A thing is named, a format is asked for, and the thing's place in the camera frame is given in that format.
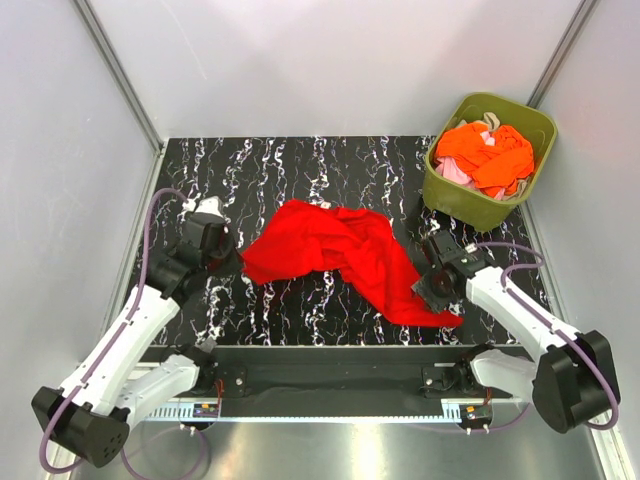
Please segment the red t-shirt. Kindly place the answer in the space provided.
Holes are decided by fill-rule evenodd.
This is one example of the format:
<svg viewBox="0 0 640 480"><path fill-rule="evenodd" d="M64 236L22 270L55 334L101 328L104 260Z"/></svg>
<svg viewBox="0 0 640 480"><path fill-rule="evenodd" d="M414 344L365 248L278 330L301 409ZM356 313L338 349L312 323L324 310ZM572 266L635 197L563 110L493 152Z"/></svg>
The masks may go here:
<svg viewBox="0 0 640 480"><path fill-rule="evenodd" d="M263 285L337 270L394 325L456 328L463 320L435 313L413 292L420 279L387 217L367 209L283 204L243 253L244 273Z"/></svg>

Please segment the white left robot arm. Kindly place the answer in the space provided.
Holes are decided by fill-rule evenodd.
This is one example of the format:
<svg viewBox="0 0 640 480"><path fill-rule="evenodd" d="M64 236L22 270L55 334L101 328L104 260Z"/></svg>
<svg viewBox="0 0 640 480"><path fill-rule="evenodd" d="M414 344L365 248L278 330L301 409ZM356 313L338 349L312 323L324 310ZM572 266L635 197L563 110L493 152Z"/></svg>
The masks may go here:
<svg viewBox="0 0 640 480"><path fill-rule="evenodd" d="M59 387L41 387L34 395L31 406L43 430L39 462L46 472L63 474L76 467L52 465L51 443L77 462L100 468L121 455L130 432L171 398L221 389L213 340L178 346L159 366L130 378L156 335L207 281L241 267L221 200L213 196L183 204L180 237L155 259L143 257L138 284L91 353Z"/></svg>

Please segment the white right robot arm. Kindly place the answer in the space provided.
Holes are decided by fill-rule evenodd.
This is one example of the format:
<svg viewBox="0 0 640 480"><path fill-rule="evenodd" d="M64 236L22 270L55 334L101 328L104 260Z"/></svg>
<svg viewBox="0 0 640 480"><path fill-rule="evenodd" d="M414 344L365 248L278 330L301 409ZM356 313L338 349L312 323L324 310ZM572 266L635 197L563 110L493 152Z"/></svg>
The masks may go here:
<svg viewBox="0 0 640 480"><path fill-rule="evenodd" d="M501 268L489 253L493 245L462 247L447 231L430 234L424 243L430 267L412 289L435 313L468 300L502 324L528 356L478 345L426 380L426 389L470 397L497 389L533 405L558 433L580 425L612 429L621 395L609 341L596 330L577 330L526 295L510 278L516 266Z"/></svg>

